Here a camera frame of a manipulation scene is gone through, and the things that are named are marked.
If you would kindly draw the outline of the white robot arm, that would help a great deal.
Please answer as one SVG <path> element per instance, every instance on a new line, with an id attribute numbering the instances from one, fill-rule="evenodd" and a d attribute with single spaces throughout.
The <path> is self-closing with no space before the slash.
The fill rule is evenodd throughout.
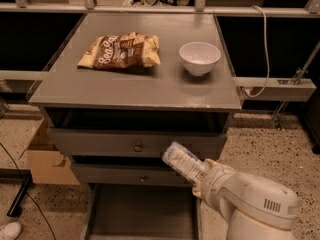
<path id="1" fill-rule="evenodd" d="M 293 190 L 211 159 L 204 165 L 197 195 L 227 222 L 226 240 L 296 240 L 298 197 Z"/>

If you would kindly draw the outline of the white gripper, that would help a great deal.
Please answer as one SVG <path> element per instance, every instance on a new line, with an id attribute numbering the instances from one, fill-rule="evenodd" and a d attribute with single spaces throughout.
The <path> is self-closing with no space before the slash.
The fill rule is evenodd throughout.
<path id="1" fill-rule="evenodd" d="M 236 171 L 230 166 L 219 164 L 209 158 L 204 160 L 204 164 L 207 175 L 203 178 L 201 191 L 198 187 L 193 186 L 192 194 L 202 199 L 206 205 L 219 214 L 231 214 L 232 205 L 225 200 L 220 191 Z"/>

